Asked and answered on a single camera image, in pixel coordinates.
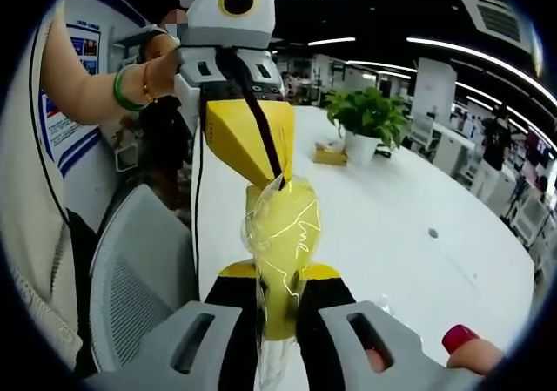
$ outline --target red fingernail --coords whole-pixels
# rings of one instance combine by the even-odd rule
[[[446,332],[441,343],[449,354],[453,354],[456,349],[472,339],[479,339],[479,336],[468,327],[457,324]]]

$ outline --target white robot head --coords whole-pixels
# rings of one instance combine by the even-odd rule
[[[186,46],[264,50],[275,28],[274,0],[180,0],[188,9]]]

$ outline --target white flower pot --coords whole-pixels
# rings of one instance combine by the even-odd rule
[[[369,165],[379,144],[378,138],[360,136],[346,131],[345,151],[348,159],[357,166]]]

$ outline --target air conditioning vent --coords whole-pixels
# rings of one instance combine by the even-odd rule
[[[515,17],[487,6],[478,6],[486,28],[520,42],[519,22]]]
[[[510,6],[498,0],[462,0],[462,3],[478,31],[532,54],[532,27]]]

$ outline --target potted plant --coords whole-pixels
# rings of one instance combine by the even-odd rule
[[[352,162],[367,165],[379,143],[400,148],[402,129],[408,125],[401,98],[384,98],[378,89],[368,88],[335,91],[326,101],[329,121],[339,127],[339,135],[340,126],[346,130],[346,154]]]

